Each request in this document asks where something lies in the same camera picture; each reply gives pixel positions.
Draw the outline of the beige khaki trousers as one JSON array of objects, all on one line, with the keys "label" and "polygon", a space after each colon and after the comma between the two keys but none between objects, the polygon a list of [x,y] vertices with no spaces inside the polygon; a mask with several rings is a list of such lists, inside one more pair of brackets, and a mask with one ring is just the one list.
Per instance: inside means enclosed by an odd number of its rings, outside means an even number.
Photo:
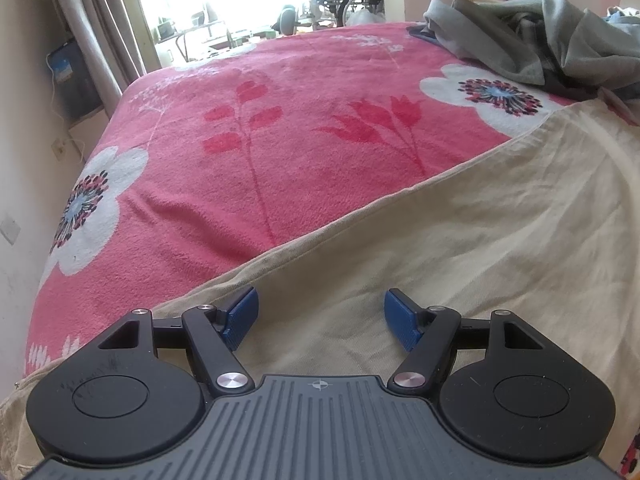
[{"label": "beige khaki trousers", "polygon": [[[249,392],[181,315],[254,287]],[[387,388],[398,288],[461,315],[433,393]],[[639,423],[639,131],[599,102],[125,314],[1,407],[6,479],[613,479]]]}]

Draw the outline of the folding table with items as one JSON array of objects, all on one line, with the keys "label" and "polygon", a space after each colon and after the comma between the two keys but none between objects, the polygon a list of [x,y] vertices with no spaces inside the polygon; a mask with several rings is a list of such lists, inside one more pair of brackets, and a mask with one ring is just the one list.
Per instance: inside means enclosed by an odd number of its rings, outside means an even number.
[{"label": "folding table with items", "polygon": [[155,52],[163,67],[207,60],[250,40],[252,32],[232,27],[205,8],[185,21],[160,18],[152,30]]}]

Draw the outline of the pink floral bed blanket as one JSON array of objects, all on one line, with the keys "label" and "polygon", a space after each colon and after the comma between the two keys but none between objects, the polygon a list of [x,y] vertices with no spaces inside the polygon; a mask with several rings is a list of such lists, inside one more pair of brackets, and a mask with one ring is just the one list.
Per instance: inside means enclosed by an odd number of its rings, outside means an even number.
[{"label": "pink floral bed blanket", "polygon": [[27,377],[155,310],[576,104],[376,25],[161,70],[124,94],[70,191]]}]

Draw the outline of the white low cabinet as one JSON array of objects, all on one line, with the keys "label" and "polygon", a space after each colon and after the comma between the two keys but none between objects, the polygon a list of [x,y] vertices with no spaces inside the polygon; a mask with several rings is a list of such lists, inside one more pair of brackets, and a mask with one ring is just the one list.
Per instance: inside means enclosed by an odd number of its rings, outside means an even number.
[{"label": "white low cabinet", "polygon": [[101,139],[109,121],[104,108],[101,107],[91,114],[80,118],[78,122],[75,122],[68,128],[70,143],[76,148],[83,162],[88,160],[96,144],[98,144]]}]

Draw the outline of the dark blue box device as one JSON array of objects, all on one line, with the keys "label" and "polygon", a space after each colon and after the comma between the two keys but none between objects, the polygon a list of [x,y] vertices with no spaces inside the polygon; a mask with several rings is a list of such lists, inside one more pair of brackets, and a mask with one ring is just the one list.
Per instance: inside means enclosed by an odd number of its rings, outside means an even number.
[{"label": "dark blue box device", "polygon": [[63,117],[76,124],[102,106],[96,85],[77,41],[72,38],[50,52],[46,58],[53,77],[55,101]]}]

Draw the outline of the dark grey garment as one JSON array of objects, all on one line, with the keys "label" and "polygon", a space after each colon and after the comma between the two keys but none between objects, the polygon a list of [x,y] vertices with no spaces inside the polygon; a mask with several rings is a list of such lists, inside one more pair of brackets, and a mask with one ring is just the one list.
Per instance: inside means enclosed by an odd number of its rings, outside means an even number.
[{"label": "dark grey garment", "polygon": [[580,84],[578,81],[553,70],[544,70],[544,85],[542,90],[560,98],[577,102],[597,99],[599,89]]}]

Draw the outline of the grey hooded sweatshirt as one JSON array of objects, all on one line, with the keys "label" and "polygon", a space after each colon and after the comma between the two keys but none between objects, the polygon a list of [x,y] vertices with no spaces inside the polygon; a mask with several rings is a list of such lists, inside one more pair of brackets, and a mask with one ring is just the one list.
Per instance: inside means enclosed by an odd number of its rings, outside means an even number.
[{"label": "grey hooded sweatshirt", "polygon": [[639,83],[639,22],[610,22],[568,0],[432,0],[424,20],[457,58],[522,84],[626,89]]}]

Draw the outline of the grey beige curtain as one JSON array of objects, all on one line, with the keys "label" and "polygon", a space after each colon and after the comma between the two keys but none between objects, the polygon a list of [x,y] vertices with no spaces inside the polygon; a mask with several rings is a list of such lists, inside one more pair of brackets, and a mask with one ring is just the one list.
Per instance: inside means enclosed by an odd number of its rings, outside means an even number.
[{"label": "grey beige curtain", "polygon": [[56,0],[107,115],[124,91],[160,68],[141,0]]}]

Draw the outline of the blue denim garment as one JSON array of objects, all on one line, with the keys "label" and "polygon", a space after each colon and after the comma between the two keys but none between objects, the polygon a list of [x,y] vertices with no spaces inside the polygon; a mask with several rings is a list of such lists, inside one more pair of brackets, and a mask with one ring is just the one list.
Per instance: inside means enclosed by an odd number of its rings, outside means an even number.
[{"label": "blue denim garment", "polygon": [[639,24],[640,10],[633,6],[609,6],[603,19],[611,24]]}]

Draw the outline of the white wall switch plate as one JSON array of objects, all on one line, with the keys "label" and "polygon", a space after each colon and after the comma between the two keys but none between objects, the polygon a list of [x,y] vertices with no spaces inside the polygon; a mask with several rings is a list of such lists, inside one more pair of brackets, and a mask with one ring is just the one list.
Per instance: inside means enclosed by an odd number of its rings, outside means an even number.
[{"label": "white wall switch plate", "polygon": [[0,234],[11,246],[13,246],[20,233],[21,227],[9,214],[6,214],[0,221]]}]

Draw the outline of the white wall socket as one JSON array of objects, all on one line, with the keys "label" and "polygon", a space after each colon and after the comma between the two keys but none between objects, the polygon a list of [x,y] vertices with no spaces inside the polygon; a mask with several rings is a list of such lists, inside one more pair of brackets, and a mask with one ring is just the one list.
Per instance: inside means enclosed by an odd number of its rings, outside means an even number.
[{"label": "white wall socket", "polygon": [[67,141],[61,138],[55,139],[51,144],[51,150],[55,156],[55,158],[62,162],[66,155],[66,146]]}]

